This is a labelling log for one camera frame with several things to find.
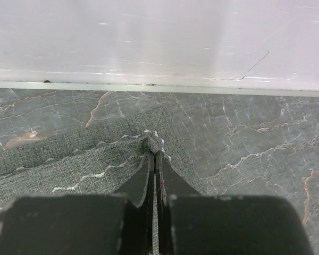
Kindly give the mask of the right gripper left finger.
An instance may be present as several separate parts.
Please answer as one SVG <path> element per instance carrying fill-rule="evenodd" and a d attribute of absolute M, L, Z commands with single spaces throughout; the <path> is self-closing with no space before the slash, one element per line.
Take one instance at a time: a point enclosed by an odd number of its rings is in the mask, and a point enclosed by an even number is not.
<path fill-rule="evenodd" d="M 154 154 L 110 194 L 18 197 L 0 213 L 0 254 L 151 254 Z"/>

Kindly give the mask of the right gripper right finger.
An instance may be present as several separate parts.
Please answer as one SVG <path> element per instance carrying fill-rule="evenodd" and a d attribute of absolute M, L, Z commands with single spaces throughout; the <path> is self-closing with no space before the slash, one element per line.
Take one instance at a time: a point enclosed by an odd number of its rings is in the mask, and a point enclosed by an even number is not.
<path fill-rule="evenodd" d="M 155 156 L 160 254 L 312 254 L 292 204 L 269 195 L 202 195 Z"/>

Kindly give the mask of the grey cloth napkin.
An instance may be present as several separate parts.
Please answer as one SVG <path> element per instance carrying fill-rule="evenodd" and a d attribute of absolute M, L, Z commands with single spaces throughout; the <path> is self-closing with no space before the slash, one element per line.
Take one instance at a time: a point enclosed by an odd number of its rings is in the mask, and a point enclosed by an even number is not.
<path fill-rule="evenodd" d="M 206 189 L 165 107 L 0 151 L 0 211 L 26 194 L 105 194 L 161 151 L 198 192 Z"/>

